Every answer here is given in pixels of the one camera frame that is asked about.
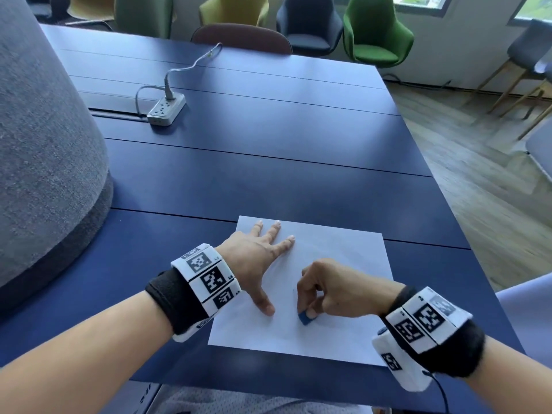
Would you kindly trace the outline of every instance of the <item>left hand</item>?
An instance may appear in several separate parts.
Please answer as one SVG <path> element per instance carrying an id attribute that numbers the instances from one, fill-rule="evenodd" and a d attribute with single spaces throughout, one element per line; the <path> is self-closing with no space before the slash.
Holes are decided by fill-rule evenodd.
<path id="1" fill-rule="evenodd" d="M 216 248 L 234 273 L 242 290 L 247 292 L 261 312 L 268 316 L 272 316 L 276 309 L 261 287 L 263 274 L 274 260 L 295 243 L 295 237 L 292 235 L 272 245 L 280 226 L 280 221 L 275 222 L 266 234 L 260 237 L 263 221 L 259 221 L 250 233 L 234 232 Z"/>

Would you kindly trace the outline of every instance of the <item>black wristband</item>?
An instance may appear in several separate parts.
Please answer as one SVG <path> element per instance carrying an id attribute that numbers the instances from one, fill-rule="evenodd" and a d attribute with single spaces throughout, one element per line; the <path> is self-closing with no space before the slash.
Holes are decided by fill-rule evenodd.
<path id="1" fill-rule="evenodd" d="M 146 292 L 161 307 L 175 334 L 183 334 L 196 322 L 208 318 L 202 303 L 175 268 L 153 278 L 146 285 Z"/>
<path id="2" fill-rule="evenodd" d="M 416 288 L 405 286 L 391 305 L 389 313 L 403 306 L 417 294 Z M 468 320 L 441 345 L 423 353 L 416 351 L 401 334 L 382 317 L 385 326 L 397 344 L 419 365 L 431 373 L 445 373 L 454 377 L 468 377 L 478 367 L 485 348 L 485 333 L 472 320 Z"/>

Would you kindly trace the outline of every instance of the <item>power socket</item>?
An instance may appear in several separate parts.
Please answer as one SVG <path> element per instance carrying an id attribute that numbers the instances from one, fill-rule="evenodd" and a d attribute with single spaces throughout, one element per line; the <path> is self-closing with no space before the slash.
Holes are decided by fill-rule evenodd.
<path id="1" fill-rule="evenodd" d="M 159 126 L 169 126 L 175 121 L 176 117 L 186 104 L 186 97 L 182 93 L 173 91 L 175 98 L 173 100 L 167 100 L 163 97 L 159 100 L 155 106 L 149 111 L 147 121 L 150 124 L 156 124 Z"/>

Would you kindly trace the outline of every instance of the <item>wooden chair leg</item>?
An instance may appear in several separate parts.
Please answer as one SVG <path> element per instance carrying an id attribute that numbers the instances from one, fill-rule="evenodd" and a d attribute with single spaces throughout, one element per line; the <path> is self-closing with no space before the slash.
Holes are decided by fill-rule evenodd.
<path id="1" fill-rule="evenodd" d="M 542 119 L 546 118 L 550 113 L 552 112 L 552 106 L 548 106 L 548 109 L 545 110 L 544 112 L 542 112 L 530 125 L 527 129 L 525 129 L 525 131 L 523 131 L 523 133 L 517 137 L 517 140 L 518 141 L 521 141 L 523 139 L 523 137 L 525 135 L 527 135 L 529 132 L 531 132 L 531 130 L 536 126 L 538 125 L 539 123 L 541 123 Z"/>
<path id="2" fill-rule="evenodd" d="M 525 94 L 524 96 L 522 96 L 521 98 L 519 98 L 517 100 L 517 102 L 515 102 L 514 104 L 512 104 L 508 109 L 506 109 L 505 111 L 503 111 L 499 117 L 503 118 L 508 112 L 510 112 L 511 110 L 514 110 L 518 105 L 520 105 L 521 103 L 523 103 L 526 98 L 528 98 L 530 95 L 532 95 L 535 91 L 537 90 L 540 90 L 541 89 L 541 85 L 539 85 L 539 87 L 536 87 L 533 91 Z"/>
<path id="3" fill-rule="evenodd" d="M 504 93 L 502 93 L 502 96 L 499 97 L 499 99 L 491 107 L 491 110 L 489 110 L 487 113 L 492 113 L 499 106 L 500 103 L 506 100 L 507 96 L 512 92 L 512 90 L 514 90 L 515 86 L 518 85 L 518 83 L 525 78 L 526 74 L 527 74 L 527 71 L 524 70 L 521 73 L 521 75 L 514 80 L 514 82 L 510 85 L 510 87 L 508 87 L 507 90 Z"/>
<path id="4" fill-rule="evenodd" d="M 523 120 L 527 120 L 531 113 L 533 113 L 533 110 L 535 110 L 536 105 L 539 103 L 539 100 L 543 98 L 544 90 L 540 90 L 538 96 L 536 96 L 534 103 L 531 105 L 527 113 L 525 113 L 525 116 L 523 117 Z"/>
<path id="5" fill-rule="evenodd" d="M 486 86 L 490 80 L 492 80 L 494 77 L 496 77 L 498 75 L 498 73 L 500 73 L 500 71 L 502 71 L 503 69 L 505 69 L 508 64 L 510 63 L 510 60 L 507 60 L 506 62 L 504 62 L 498 69 L 496 69 L 495 72 L 493 72 L 493 74 L 491 74 L 485 81 L 483 81 L 479 87 L 477 87 L 471 94 L 470 97 L 473 97 L 475 96 L 477 93 L 479 93 L 479 91 L 484 87 Z"/>

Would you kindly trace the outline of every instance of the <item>wooden floor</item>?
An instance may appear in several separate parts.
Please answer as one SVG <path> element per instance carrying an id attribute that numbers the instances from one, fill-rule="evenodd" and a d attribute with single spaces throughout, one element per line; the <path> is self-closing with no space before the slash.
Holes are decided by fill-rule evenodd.
<path id="1" fill-rule="evenodd" d="M 552 271 L 552 184 L 515 138 L 526 106 L 487 115 L 497 99 L 389 90 L 494 290 Z"/>

